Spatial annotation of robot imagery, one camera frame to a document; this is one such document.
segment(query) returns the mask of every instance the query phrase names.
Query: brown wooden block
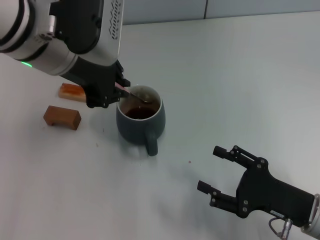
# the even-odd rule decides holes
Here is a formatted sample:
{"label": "brown wooden block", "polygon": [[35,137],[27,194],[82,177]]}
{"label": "brown wooden block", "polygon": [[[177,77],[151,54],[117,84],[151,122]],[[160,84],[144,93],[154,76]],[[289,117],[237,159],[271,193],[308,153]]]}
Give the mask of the brown wooden block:
{"label": "brown wooden block", "polygon": [[77,110],[57,106],[49,106],[43,116],[49,126],[63,125],[72,130],[77,130],[81,116]]}
{"label": "brown wooden block", "polygon": [[86,102],[86,94],[81,86],[62,83],[58,96],[62,99],[69,99],[78,102]]}

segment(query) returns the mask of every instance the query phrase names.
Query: spoon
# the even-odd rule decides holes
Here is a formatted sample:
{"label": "spoon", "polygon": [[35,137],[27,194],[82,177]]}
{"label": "spoon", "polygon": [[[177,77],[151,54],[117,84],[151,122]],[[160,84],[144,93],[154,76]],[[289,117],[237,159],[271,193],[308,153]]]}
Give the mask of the spoon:
{"label": "spoon", "polygon": [[144,104],[152,104],[153,102],[152,101],[146,101],[145,99],[137,96],[137,95],[134,95],[132,92],[130,92],[128,89],[124,88],[123,86],[121,86],[119,83],[115,82],[114,83],[115,87],[118,88],[118,89],[121,89],[121,90],[124,90],[126,91],[127,93],[129,93],[130,95],[134,96],[135,98],[139,99],[141,102],[143,102]]}

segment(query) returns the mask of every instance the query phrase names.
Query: mug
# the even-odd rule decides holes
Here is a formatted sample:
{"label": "mug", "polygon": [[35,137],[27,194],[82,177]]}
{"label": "mug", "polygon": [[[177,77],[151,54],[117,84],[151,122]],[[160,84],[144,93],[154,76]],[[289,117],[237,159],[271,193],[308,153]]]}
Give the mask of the mug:
{"label": "mug", "polygon": [[137,85],[128,90],[135,96],[122,98],[117,103],[116,125],[121,136],[136,145],[145,145],[149,156],[158,154],[157,139],[166,125],[163,100],[156,90],[149,86]]}

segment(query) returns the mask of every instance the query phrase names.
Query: white table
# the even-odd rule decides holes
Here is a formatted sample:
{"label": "white table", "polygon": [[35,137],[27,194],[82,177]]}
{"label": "white table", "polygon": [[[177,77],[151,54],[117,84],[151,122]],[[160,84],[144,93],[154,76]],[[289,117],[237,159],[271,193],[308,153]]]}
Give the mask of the white table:
{"label": "white table", "polygon": [[[245,169],[212,152],[237,144],[320,192],[319,22],[309,12],[125,26],[126,78],[164,101],[156,157],[119,136],[115,105],[60,99],[65,79],[0,55],[0,238],[277,239],[271,215],[210,207],[197,183],[235,196]],[[78,130],[47,126],[48,105],[79,110]],[[309,237],[293,227],[290,239]]]}

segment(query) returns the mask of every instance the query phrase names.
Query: mug handle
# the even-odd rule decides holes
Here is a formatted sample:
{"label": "mug handle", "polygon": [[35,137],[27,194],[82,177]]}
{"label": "mug handle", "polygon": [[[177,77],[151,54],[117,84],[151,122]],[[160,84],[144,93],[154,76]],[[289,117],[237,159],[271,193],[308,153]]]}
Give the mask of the mug handle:
{"label": "mug handle", "polygon": [[146,127],[144,130],[145,136],[145,148],[149,156],[155,156],[158,154],[158,142],[155,131],[150,127]]}

